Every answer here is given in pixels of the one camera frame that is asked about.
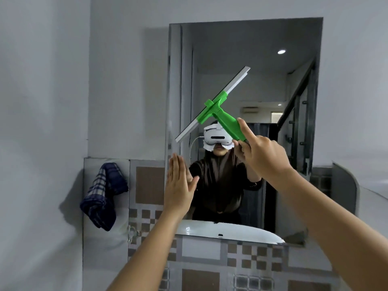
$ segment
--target ceiling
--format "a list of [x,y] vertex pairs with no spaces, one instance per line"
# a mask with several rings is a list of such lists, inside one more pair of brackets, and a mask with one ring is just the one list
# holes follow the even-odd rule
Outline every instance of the ceiling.
[[193,23],[198,72],[233,74],[244,66],[292,72],[320,52],[322,24],[322,18]]

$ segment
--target sleeve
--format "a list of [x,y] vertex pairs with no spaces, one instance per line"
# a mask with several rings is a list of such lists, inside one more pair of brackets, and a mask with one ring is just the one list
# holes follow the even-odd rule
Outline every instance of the sleeve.
[[200,195],[202,192],[202,187],[203,187],[203,170],[202,170],[202,165],[200,162],[194,162],[190,167],[189,171],[192,175],[192,177],[199,176],[199,181],[197,183],[197,188],[194,192],[194,197],[193,200],[191,201],[191,206],[196,207],[199,203]]
[[261,188],[263,181],[262,179],[256,183],[251,182],[248,180],[247,174],[246,174],[246,167],[245,164],[240,162],[237,164],[237,173],[239,174],[239,179],[241,180],[241,186],[244,190],[248,191],[257,191]]

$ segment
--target white vr headset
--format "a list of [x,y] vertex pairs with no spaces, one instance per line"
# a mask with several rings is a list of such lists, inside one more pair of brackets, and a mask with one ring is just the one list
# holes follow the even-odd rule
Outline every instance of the white vr headset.
[[232,137],[224,130],[220,123],[211,124],[204,128],[203,148],[213,151],[216,143],[220,143],[224,148],[230,150],[234,147]]

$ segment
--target plaid towel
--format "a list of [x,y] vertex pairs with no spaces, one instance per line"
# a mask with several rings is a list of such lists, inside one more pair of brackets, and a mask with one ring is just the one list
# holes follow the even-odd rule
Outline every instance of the plaid towel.
[[113,196],[128,192],[128,184],[116,163],[104,163],[80,204],[97,228],[109,231],[116,221]]

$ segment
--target black railing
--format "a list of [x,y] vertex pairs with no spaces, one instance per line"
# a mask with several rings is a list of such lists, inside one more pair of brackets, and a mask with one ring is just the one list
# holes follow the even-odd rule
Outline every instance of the black railing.
[[[301,96],[307,89],[307,100],[301,102]],[[316,60],[313,60],[307,69],[305,75],[300,81],[298,87],[290,98],[283,115],[280,117],[277,126],[278,131],[285,124],[292,124],[292,135],[285,135],[286,141],[291,144],[291,155],[289,160],[292,167],[299,172],[308,175],[311,173],[313,141],[315,130],[315,110],[317,97],[317,77],[316,77]],[[306,105],[305,126],[299,126],[299,109],[301,103]],[[286,122],[293,112],[293,119]],[[304,128],[304,140],[299,141],[299,130]],[[303,146],[303,155],[298,155],[298,147]]]

